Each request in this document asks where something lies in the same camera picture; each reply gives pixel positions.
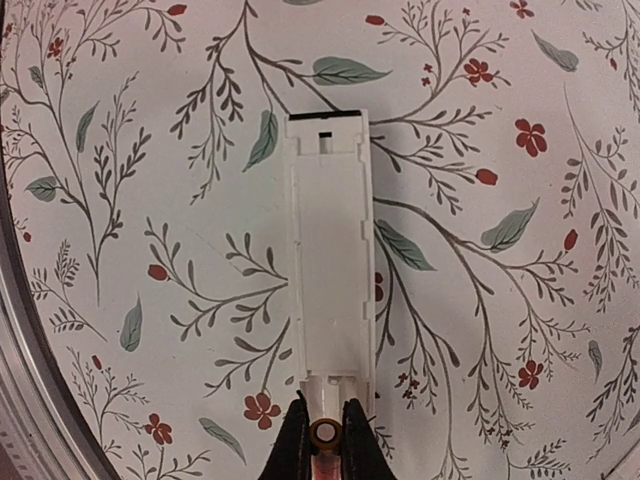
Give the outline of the red AAA battery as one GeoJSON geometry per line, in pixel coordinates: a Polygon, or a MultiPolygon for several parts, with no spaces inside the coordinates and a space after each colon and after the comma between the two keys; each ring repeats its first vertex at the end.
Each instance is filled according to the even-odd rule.
{"type": "Polygon", "coordinates": [[[318,419],[311,424],[310,440],[312,478],[340,480],[342,426],[334,419],[318,419]]]}

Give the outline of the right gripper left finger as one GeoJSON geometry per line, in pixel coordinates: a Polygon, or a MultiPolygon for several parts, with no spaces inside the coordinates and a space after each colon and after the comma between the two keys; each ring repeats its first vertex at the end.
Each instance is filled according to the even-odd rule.
{"type": "Polygon", "coordinates": [[[310,480],[311,439],[306,399],[297,391],[286,412],[279,433],[259,480],[310,480]]]}

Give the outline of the white remote control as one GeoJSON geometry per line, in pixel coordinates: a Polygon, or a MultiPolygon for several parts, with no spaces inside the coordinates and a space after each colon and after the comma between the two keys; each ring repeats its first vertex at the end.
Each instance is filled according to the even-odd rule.
{"type": "Polygon", "coordinates": [[[297,376],[312,420],[373,410],[375,240],[364,110],[292,114],[283,136],[287,276],[297,376]]]}

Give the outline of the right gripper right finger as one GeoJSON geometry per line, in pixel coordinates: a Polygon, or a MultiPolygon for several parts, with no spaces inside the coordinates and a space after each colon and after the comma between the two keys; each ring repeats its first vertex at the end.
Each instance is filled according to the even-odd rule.
{"type": "Polygon", "coordinates": [[[341,475],[347,480],[396,480],[357,398],[343,407],[341,475]]]}

